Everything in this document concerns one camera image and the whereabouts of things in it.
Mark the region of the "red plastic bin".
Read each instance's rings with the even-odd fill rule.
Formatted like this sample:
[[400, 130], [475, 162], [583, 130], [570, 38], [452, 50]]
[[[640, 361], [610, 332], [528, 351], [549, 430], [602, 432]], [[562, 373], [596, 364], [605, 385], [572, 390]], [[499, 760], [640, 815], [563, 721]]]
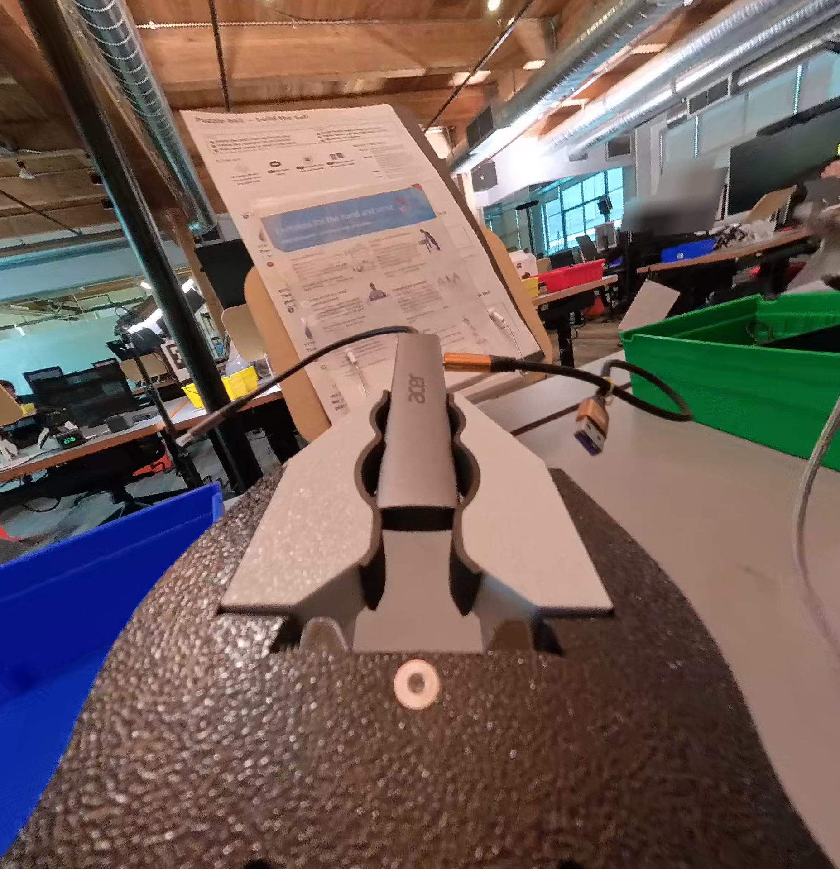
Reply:
[[559, 267], [538, 274], [538, 282], [546, 288], [546, 292], [554, 294], [566, 289], [599, 281], [603, 277], [606, 261], [603, 259], [579, 263], [572, 266]]

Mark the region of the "silver ceiling duct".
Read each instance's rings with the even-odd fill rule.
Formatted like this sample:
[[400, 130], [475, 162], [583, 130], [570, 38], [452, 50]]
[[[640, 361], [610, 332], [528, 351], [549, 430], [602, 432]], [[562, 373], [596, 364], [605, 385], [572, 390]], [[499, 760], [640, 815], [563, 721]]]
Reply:
[[595, 76], [607, 62], [680, 8], [675, 1], [608, 2], [569, 42], [560, 46], [508, 101], [493, 106], [491, 132], [452, 157], [460, 175], [493, 158]]
[[154, 75], [143, 39], [126, 2], [75, 1], [74, 6], [117, 87], [129, 101], [154, 149], [170, 170], [186, 210], [190, 231], [194, 236], [216, 231], [216, 214], [183, 143], [165, 93]]
[[665, 49], [542, 138], [547, 155], [581, 155], [675, 104], [703, 81], [840, 16], [840, 1], [740, 1]]

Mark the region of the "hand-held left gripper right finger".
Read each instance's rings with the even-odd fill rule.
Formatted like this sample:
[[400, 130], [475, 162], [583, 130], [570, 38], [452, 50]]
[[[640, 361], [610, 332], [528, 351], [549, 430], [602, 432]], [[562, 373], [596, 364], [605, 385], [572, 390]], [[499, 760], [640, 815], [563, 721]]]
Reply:
[[611, 598], [545, 462], [462, 396], [452, 407], [467, 491], [456, 552], [480, 577], [473, 609], [531, 615], [609, 614]]

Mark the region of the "black metal pole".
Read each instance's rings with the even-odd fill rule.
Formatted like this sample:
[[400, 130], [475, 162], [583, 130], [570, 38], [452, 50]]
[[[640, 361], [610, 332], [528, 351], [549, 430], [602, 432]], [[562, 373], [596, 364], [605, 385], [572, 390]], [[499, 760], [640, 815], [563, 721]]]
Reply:
[[57, 2], [20, 3], [34, 39], [60, 83], [77, 126], [115, 205], [122, 229], [152, 285], [160, 308], [204, 407], [210, 414], [229, 404], [226, 388], [167, 257], [153, 214], [84, 70], [83, 58]]

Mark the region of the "grey flat panel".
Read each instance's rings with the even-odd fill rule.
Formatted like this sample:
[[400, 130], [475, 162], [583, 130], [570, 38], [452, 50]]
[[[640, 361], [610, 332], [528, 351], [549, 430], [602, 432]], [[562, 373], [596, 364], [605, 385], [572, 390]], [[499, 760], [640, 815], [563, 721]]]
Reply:
[[678, 290], [647, 278], [622, 317], [618, 326], [619, 333], [641, 329], [664, 320], [675, 307], [680, 295]]

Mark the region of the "blue header exercise sheet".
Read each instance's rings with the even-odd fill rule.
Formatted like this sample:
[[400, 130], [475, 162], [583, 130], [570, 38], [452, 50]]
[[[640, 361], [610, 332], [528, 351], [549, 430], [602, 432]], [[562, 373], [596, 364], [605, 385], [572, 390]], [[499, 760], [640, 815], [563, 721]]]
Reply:
[[540, 350], [476, 226], [421, 184], [256, 200], [260, 270], [300, 358], [410, 327], [443, 352]]

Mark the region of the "black cable yellow tie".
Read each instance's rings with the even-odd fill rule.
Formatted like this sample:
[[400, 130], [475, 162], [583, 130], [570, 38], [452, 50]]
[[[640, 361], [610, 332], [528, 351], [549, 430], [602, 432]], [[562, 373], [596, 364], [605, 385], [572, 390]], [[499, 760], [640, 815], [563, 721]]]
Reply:
[[[599, 455], [603, 451], [610, 428], [608, 405], [614, 398], [621, 399], [655, 418], [684, 423], [694, 419], [691, 408], [686, 400], [657, 375], [648, 370], [622, 360], [610, 360], [601, 367], [599, 375], [580, 368], [554, 363], [541, 363], [521, 360], [516, 357], [448, 352], [443, 356], [444, 369], [457, 373], [537, 373], [549, 376], [561, 376], [567, 379], [584, 382], [596, 388], [593, 395], [585, 398], [577, 408], [575, 439], [591, 455]], [[621, 369], [630, 375], [646, 381], [671, 402], [676, 409], [670, 410], [634, 396], [624, 387], [618, 386], [611, 376], [613, 369]]]

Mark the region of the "white instruction sheet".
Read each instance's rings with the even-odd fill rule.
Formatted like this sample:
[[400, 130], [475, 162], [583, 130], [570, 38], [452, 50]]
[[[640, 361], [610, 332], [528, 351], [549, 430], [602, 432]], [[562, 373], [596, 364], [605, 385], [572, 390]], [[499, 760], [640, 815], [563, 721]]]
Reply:
[[442, 181], [441, 161], [418, 127], [386, 103], [352, 108], [180, 114], [231, 216], [259, 201], [376, 185]]

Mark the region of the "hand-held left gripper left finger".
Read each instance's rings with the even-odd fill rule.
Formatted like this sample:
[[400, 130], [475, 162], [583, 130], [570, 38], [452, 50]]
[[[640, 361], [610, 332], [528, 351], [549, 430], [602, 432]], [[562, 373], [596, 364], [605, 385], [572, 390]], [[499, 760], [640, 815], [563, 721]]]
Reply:
[[362, 468], [388, 408], [385, 390], [286, 463], [221, 612], [355, 621], [366, 609], [362, 574], [382, 551], [382, 523]]

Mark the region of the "wooden background table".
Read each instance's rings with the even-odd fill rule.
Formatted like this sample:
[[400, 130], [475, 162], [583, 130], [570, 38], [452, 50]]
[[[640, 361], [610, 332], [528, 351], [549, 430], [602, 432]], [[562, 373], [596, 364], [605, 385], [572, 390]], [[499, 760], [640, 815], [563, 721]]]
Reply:
[[681, 259], [670, 263], [654, 263], [639, 267], [636, 274], [648, 277], [671, 270], [691, 268], [698, 266], [716, 265], [719, 263], [739, 263], [740, 261], [761, 260], [771, 254], [790, 252], [801, 244], [811, 244], [816, 237], [805, 228], [797, 230], [785, 230], [774, 234], [772, 238], [759, 243], [754, 243], [739, 248], [724, 248], [707, 255]]

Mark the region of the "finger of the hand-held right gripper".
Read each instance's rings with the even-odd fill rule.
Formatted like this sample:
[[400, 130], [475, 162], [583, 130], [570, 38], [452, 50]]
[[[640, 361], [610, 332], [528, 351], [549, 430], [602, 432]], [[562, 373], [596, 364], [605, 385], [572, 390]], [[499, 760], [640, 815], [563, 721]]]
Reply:
[[817, 252], [788, 285], [788, 294], [840, 292], [840, 227], [829, 229]]

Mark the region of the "wooden document stand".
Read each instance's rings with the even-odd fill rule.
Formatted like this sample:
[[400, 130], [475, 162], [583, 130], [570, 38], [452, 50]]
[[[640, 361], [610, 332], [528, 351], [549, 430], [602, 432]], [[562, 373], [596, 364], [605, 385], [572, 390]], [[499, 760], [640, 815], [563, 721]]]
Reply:
[[[523, 356], [530, 361], [552, 362], [554, 358], [552, 342], [534, 308], [533, 300], [523, 288], [522, 281], [501, 240], [488, 230], [482, 223], [482, 219], [477, 217], [470, 203], [466, 201], [464, 195], [468, 190], [466, 183], [452, 179], [444, 161], [437, 157], [436, 151], [426, 135], [422, 133], [411, 110], [393, 107], [393, 111], [447, 187], [469, 236], [474, 238], [476, 247], [483, 248], [485, 261], [507, 291], [515, 317], [523, 323], [525, 331], [531, 333], [537, 349], [532, 353], [522, 350]], [[298, 363], [301, 356], [290, 340], [282, 315], [277, 310], [258, 267], [251, 268], [245, 280], [244, 293], [250, 316], [254, 320], [266, 350], [271, 371], [282, 372]], [[505, 396], [521, 388], [523, 382], [528, 385], [537, 383], [541, 378], [541, 375], [476, 375], [461, 392], [471, 402], [477, 404], [487, 399]], [[282, 392], [281, 397], [284, 398], [300, 435], [307, 440], [316, 440], [331, 428], [325, 407], [317, 397], [306, 370], [286, 378], [282, 387], [286, 387], [287, 390]]]

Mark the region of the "silver USB hub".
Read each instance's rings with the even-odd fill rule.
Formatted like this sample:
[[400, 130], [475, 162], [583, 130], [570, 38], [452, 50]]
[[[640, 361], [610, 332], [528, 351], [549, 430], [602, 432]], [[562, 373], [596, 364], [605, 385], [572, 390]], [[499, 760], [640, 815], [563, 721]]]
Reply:
[[459, 491], [441, 343], [438, 336], [418, 333], [408, 326], [365, 330], [316, 350], [278, 375], [271, 376], [246, 396], [210, 413], [179, 443], [185, 446], [197, 440], [237, 414], [253, 398], [280, 385], [325, 355], [385, 335], [397, 335], [399, 341], [376, 489], [378, 507], [384, 512], [454, 510]]

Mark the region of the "black flat screen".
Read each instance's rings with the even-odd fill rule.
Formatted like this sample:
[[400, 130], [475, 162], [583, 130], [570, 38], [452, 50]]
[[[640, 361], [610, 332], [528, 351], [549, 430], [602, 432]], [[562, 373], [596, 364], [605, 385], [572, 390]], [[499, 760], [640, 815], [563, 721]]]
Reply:
[[728, 213], [749, 211], [767, 193], [817, 178], [840, 144], [840, 97], [759, 129], [730, 149]]

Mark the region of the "green plastic bin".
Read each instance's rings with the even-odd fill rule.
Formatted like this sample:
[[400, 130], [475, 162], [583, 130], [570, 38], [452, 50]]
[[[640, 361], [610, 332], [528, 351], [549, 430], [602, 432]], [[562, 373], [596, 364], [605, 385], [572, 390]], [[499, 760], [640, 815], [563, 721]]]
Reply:
[[748, 296], [621, 336], [702, 425], [806, 459], [840, 396], [840, 292]]

